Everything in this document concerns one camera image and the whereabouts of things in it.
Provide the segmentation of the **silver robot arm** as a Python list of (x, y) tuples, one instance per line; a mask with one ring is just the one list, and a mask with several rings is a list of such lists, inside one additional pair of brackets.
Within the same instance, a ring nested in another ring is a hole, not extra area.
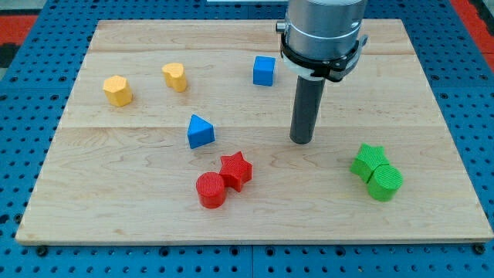
[(276, 23), (285, 65), (309, 81), (340, 82), (357, 65), (367, 36), (367, 0), (290, 0)]

